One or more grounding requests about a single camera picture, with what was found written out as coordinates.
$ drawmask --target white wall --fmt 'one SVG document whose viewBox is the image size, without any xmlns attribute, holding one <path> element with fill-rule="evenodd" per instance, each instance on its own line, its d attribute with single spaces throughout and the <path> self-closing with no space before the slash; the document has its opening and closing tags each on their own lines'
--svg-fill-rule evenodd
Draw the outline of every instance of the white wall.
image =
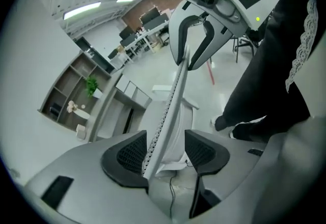
<svg viewBox="0 0 326 224">
<path fill-rule="evenodd" d="M 117 25 L 117 28 L 119 31 L 123 31 L 125 27 L 127 27 L 127 24 L 122 20 L 122 18 L 118 18 L 115 20 L 115 23 Z"/>
<path fill-rule="evenodd" d="M 120 45 L 119 33 L 117 22 L 113 20 L 95 27 L 83 34 L 83 37 L 109 61 L 107 56 Z"/>
<path fill-rule="evenodd" d="M 77 45 L 38 0 L 19 0 L 0 35 L 0 146 L 24 185 L 80 144 L 75 132 L 37 111 L 51 85 L 78 54 Z"/>
</svg>

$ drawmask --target brick wall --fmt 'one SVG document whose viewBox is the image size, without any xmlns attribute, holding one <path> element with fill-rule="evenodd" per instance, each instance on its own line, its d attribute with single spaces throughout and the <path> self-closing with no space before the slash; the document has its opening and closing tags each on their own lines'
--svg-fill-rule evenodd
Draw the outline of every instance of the brick wall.
<svg viewBox="0 0 326 224">
<path fill-rule="evenodd" d="M 136 30 L 141 25 L 139 17 L 153 8 L 154 5 L 156 5 L 160 11 L 163 11 L 165 9 L 174 9 L 181 1 L 182 0 L 143 0 L 128 11 L 122 19 L 133 30 Z"/>
</svg>

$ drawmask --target vase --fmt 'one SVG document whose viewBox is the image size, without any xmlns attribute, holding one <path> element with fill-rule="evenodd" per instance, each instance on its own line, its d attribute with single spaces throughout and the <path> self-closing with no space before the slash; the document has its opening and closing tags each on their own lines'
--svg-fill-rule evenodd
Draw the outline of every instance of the vase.
<svg viewBox="0 0 326 224">
<path fill-rule="evenodd" d="M 103 93 L 98 88 L 93 93 L 93 96 L 98 98 L 98 99 L 101 98 L 102 95 L 103 95 Z"/>
<path fill-rule="evenodd" d="M 84 119 L 86 119 L 86 120 L 88 120 L 88 119 L 90 118 L 90 114 L 89 114 L 89 113 L 87 113 L 87 112 L 85 112 L 85 111 L 83 111 L 83 110 L 81 110 L 81 109 L 79 109 L 79 108 L 77 108 L 77 109 L 74 111 L 74 113 L 75 113 L 76 115 L 78 115 L 79 117 L 84 118 Z"/>
</svg>

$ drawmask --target black mesh pad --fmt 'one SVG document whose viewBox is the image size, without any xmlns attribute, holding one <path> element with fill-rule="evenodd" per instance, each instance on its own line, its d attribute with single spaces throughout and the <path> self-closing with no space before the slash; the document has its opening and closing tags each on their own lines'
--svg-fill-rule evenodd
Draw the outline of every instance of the black mesh pad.
<svg viewBox="0 0 326 224">
<path fill-rule="evenodd" d="M 128 171 L 141 175 L 142 163 L 147 153 L 146 135 L 142 135 L 122 148 L 117 161 Z"/>
<path fill-rule="evenodd" d="M 148 191 L 148 181 L 141 176 L 142 162 L 147 152 L 146 134 L 146 131 L 140 131 L 103 153 L 102 169 L 120 186 L 145 188 Z"/>
<path fill-rule="evenodd" d="M 185 130 L 185 151 L 199 176 L 216 174 L 229 161 L 230 153 L 191 130 Z"/>
</svg>

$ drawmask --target white fabric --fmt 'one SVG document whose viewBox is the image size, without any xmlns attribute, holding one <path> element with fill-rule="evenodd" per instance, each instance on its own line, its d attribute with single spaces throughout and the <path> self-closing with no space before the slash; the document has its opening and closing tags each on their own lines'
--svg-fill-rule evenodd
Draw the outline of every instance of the white fabric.
<svg viewBox="0 0 326 224">
<path fill-rule="evenodd" d="M 316 0 L 308 0 L 307 11 L 308 16 L 304 22 L 305 31 L 300 36 L 301 45 L 296 50 L 296 58 L 292 62 L 289 78 L 285 80 L 287 92 L 289 92 L 295 74 L 301 69 L 304 62 L 307 61 L 317 33 L 318 11 Z"/>
</svg>

